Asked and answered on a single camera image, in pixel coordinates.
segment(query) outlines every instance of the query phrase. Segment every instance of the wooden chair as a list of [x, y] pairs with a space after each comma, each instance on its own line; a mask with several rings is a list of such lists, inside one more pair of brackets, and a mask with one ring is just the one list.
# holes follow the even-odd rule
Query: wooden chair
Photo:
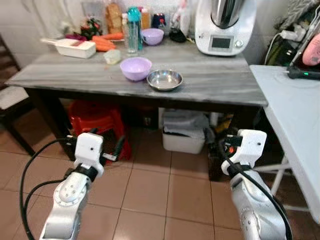
[[20, 70], [18, 63], [0, 35], [0, 123], [29, 154], [33, 148], [15, 129], [14, 121], [34, 108], [22, 87], [6, 86], [5, 82]]

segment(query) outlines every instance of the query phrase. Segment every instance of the appliance display screen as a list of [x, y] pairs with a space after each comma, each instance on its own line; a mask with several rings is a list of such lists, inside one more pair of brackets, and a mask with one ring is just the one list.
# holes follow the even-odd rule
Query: appliance display screen
[[228, 49], [230, 46], [230, 38], [217, 38], [212, 39], [212, 48]]

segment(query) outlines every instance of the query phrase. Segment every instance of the marble tabletop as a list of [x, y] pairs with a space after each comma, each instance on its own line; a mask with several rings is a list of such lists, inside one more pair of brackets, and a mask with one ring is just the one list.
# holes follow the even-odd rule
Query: marble tabletop
[[[118, 43], [122, 58], [124, 44]], [[109, 66], [103, 53], [89, 59], [62, 56], [57, 52], [40, 56], [7, 84], [32, 89], [131, 96], [141, 98], [207, 102], [265, 107], [268, 102], [242, 54], [216, 57], [202, 54], [195, 44], [163, 41], [146, 46], [139, 54], [152, 61], [151, 70], [172, 69], [183, 84], [171, 92], [157, 92], [146, 81], [131, 82], [120, 64]]]

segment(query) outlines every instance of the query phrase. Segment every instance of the white table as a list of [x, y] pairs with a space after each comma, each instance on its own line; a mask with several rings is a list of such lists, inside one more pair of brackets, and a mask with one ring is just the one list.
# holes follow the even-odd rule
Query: white table
[[320, 81], [290, 79], [281, 66], [251, 65], [250, 69], [269, 103], [265, 114], [311, 215], [320, 224]]

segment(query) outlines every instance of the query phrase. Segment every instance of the water bottle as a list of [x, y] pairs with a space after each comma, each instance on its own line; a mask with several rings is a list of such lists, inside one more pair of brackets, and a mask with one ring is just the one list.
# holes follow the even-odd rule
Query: water bottle
[[128, 51], [135, 53], [142, 50], [143, 42], [141, 37], [141, 13], [137, 7], [128, 9]]

